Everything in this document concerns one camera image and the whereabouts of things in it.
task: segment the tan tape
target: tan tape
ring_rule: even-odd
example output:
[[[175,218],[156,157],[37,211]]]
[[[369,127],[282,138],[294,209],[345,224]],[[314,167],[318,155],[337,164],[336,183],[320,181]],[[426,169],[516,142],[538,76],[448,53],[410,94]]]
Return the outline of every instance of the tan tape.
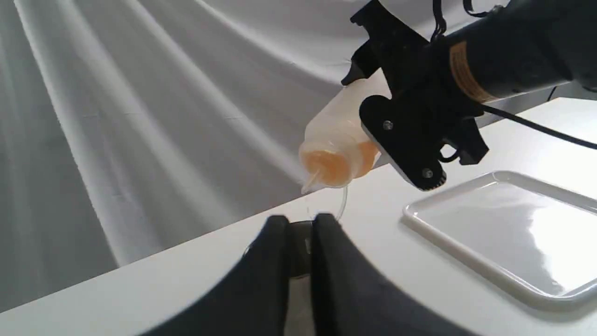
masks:
[[[459,42],[450,48],[450,68],[452,77],[454,77],[454,81],[460,87],[460,90],[471,99],[479,103],[499,99],[485,91],[471,73],[469,61],[466,58],[466,41]]]

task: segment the bottle nozzle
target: bottle nozzle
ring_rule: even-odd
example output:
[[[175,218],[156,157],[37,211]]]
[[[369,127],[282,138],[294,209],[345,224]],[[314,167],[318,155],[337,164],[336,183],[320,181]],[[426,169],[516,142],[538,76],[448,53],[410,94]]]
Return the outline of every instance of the bottle nozzle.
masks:
[[[311,187],[313,187],[319,181],[320,175],[320,169],[318,169],[315,173],[311,174],[309,180],[303,184],[303,187],[300,190],[301,194],[305,195],[306,193],[308,193],[311,190]]]

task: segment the white table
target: white table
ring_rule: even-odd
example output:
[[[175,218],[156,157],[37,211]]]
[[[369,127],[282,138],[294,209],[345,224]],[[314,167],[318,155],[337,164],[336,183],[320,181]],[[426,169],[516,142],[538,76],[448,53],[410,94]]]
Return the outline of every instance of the white table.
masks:
[[[521,116],[597,142],[597,102],[556,99]],[[444,188],[493,170],[513,170],[597,198],[597,151],[510,121],[492,124],[481,133],[491,148],[489,154],[477,166],[446,165]],[[474,332],[597,334],[597,303],[570,314],[532,310],[405,227],[402,208],[427,195],[385,165],[350,185],[341,223],[354,244],[396,286]],[[137,334],[213,287],[269,215],[304,220],[320,210],[336,212],[340,198],[339,190],[318,191],[6,311],[0,314],[0,335]]]

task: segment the white tray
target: white tray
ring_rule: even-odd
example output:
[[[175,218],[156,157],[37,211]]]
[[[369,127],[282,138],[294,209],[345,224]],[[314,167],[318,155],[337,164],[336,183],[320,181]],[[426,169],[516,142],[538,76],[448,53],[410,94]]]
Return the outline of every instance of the white tray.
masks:
[[[597,293],[597,201],[494,172],[417,201],[407,225],[518,300],[569,309]]]

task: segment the plastic bottle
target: plastic bottle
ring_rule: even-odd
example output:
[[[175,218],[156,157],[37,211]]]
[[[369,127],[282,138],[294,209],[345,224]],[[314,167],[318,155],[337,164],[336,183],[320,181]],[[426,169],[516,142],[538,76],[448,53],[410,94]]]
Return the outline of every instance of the plastic bottle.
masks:
[[[391,98],[381,69],[367,79],[344,87],[307,125],[299,156],[314,185],[341,188],[367,174],[379,158],[379,150],[361,127],[359,107],[365,98],[379,94]]]

